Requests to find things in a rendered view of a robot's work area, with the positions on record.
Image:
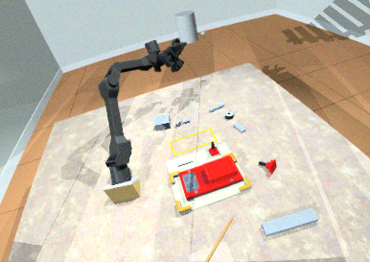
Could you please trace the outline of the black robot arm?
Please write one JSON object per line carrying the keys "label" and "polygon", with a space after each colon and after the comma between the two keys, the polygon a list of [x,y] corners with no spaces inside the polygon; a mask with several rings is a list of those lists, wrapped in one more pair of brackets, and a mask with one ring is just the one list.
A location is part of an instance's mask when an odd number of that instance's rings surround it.
{"label": "black robot arm", "polygon": [[127,167],[132,153],[131,140],[124,137],[117,96],[119,92],[119,78],[123,72],[141,70],[148,71],[153,68],[156,72],[161,71],[162,64],[158,60],[160,52],[156,40],[147,42],[145,47],[148,55],[138,60],[117,61],[109,66],[104,79],[99,83],[99,90],[105,102],[107,119],[111,134],[109,144],[109,157],[105,162],[109,168],[111,185],[131,181],[130,170]]}

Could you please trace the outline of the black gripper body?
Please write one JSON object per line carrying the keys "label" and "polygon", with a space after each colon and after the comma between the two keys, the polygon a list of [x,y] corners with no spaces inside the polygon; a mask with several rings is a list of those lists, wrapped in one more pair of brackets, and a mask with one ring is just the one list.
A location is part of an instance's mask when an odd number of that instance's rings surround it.
{"label": "black gripper body", "polygon": [[[176,38],[173,42],[181,42],[181,41],[179,41],[178,38]],[[158,60],[162,64],[164,64],[165,66],[168,66],[168,67],[170,67],[170,66],[173,65],[173,62],[171,63],[170,60],[174,60],[175,59],[175,57],[173,56],[173,54],[170,52],[169,47],[170,46],[168,46],[165,50],[162,50],[158,54]]]}

